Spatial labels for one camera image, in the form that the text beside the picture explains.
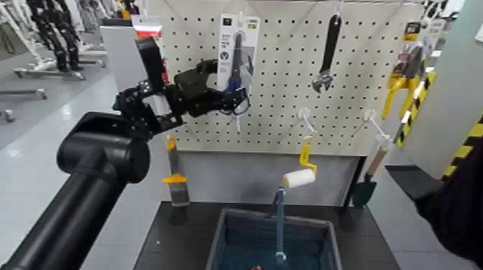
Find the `white pegboard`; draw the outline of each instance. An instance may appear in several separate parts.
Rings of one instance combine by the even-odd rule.
[[[307,107],[318,130],[313,154],[367,155],[377,132],[362,116],[370,108],[381,111],[400,35],[422,8],[391,1],[345,3],[333,85],[317,94],[310,83],[321,66],[334,10],[332,1],[151,1],[149,14],[162,19],[171,80],[203,59],[217,58],[220,14],[243,11],[262,19],[252,107],[241,118],[241,132],[221,113],[186,116],[187,124],[174,130],[178,148],[296,154],[308,134],[296,115]]]

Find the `plastic bin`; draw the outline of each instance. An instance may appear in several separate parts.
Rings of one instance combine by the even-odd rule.
[[[224,208],[206,270],[342,270],[334,226],[329,221],[285,217],[284,252],[277,265],[276,219],[266,213]]]

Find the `wooden handle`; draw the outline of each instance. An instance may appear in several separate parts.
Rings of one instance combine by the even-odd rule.
[[[379,164],[381,164],[382,159],[384,159],[384,156],[387,154],[389,149],[385,149],[382,147],[379,147],[377,150],[376,156],[374,157],[374,160],[372,160],[371,165],[369,166],[369,169],[367,170],[366,174],[368,175],[374,175],[376,172],[376,169],[379,167]]]

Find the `yellow and black striped tape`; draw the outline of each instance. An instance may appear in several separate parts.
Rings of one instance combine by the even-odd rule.
[[[458,166],[464,162],[466,157],[469,153],[472,152],[473,148],[478,144],[481,143],[483,139],[483,116],[480,117],[478,122],[471,128],[471,131],[468,134],[468,137],[464,141],[463,145],[459,147],[458,151],[454,155],[453,161],[451,164],[447,166],[444,170],[443,177],[441,178],[443,181],[448,179],[453,172],[458,169]]]
[[[434,83],[434,80],[436,79],[436,73],[435,72],[430,72],[428,73],[428,77],[426,78],[426,81],[424,83],[424,88],[421,90],[418,98],[414,100],[413,105],[410,108],[410,116],[408,121],[402,126],[402,131],[399,133],[397,139],[396,139],[396,145],[399,148],[402,148],[404,145],[404,141],[409,135],[409,132],[411,131],[411,125],[414,123],[416,120],[416,117],[418,117],[419,109],[421,107],[421,104],[423,104],[424,100],[428,96],[428,92],[431,89],[431,86]]]

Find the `black countertop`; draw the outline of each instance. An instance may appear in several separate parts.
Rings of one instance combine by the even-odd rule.
[[[163,202],[151,225],[134,270],[203,270],[221,209],[266,212],[269,205],[195,202],[185,209]],[[368,209],[288,205],[286,215],[329,220],[344,270],[399,270]]]

